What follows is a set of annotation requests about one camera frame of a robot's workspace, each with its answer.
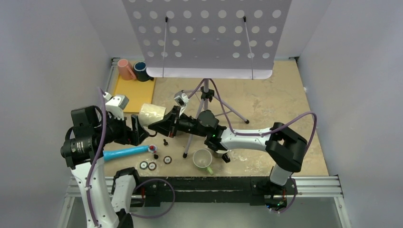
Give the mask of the black handled white mug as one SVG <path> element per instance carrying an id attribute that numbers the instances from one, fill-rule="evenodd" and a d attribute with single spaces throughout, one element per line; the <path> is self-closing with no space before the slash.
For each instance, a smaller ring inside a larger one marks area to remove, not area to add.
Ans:
<path id="1" fill-rule="evenodd" d="M 225 163 L 230 162 L 230 156 L 228 155 L 228 151 L 215 151 L 213 152 L 213 156 L 215 158 L 222 159 Z"/>

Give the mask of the pink mug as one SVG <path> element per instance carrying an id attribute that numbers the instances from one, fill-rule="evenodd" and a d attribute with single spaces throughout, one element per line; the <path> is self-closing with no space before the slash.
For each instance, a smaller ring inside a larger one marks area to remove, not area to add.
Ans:
<path id="1" fill-rule="evenodd" d="M 127 59 L 120 59 L 117 62 L 119 75 L 123 80 L 136 80 L 136 75 L 133 71 L 133 66 Z"/>

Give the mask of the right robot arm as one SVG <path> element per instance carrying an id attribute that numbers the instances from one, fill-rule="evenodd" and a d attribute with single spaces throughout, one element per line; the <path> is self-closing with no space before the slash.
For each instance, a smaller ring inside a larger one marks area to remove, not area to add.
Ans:
<path id="1" fill-rule="evenodd" d="M 204 144 L 214 152 L 223 151 L 222 159 L 230 162 L 228 150 L 248 149 L 267 152 L 275 162 L 267 180 L 267 188 L 279 193 L 285 188 L 289 176 L 301 171 L 308 145 L 307 140 L 283 123 L 257 130 L 231 130 L 221 126 L 211 110 L 202 111 L 197 118 L 180 114 L 174 106 L 162 120 L 148 124 L 148 129 L 167 137 L 177 132 L 204 137 Z"/>

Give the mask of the dark blue mug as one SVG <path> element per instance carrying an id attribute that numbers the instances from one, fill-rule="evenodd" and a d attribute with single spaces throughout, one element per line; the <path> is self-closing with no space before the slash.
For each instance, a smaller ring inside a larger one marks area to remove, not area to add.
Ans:
<path id="1" fill-rule="evenodd" d="M 146 69 L 146 63 L 144 61 L 138 61 L 133 66 L 136 79 L 140 82 L 154 81 L 154 78 L 149 76 Z"/>

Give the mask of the cream beige mug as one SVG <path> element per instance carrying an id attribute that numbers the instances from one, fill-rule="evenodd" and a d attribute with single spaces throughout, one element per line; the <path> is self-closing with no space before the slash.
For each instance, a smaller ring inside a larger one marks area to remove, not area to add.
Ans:
<path id="1" fill-rule="evenodd" d="M 153 104 L 143 104 L 138 114 L 139 123 L 141 126 L 149 126 L 163 119 L 166 108 Z"/>

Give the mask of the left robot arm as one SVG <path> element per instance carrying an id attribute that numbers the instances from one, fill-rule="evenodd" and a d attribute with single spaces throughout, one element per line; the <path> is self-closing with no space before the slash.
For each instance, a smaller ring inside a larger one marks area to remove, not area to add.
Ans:
<path id="1" fill-rule="evenodd" d="M 132 195 L 142 187 L 138 171 L 125 168 L 113 178 L 108 190 L 104 172 L 104 146 L 111 142 L 138 146 L 149 133 L 140 125 L 137 115 L 118 120 L 111 112 L 92 105 L 71 111 L 73 126 L 67 131 L 60 149 L 74 176 L 84 203 L 89 228 L 132 228 L 129 213 Z"/>

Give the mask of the light green mug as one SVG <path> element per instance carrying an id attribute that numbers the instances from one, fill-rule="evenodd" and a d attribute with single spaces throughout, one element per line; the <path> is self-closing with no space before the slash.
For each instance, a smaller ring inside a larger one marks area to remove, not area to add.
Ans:
<path id="1" fill-rule="evenodd" d="M 196 167 L 206 170 L 210 175 L 214 175 L 214 172 L 210 167 L 212 163 L 212 154 L 207 149 L 196 150 L 193 153 L 192 161 Z"/>

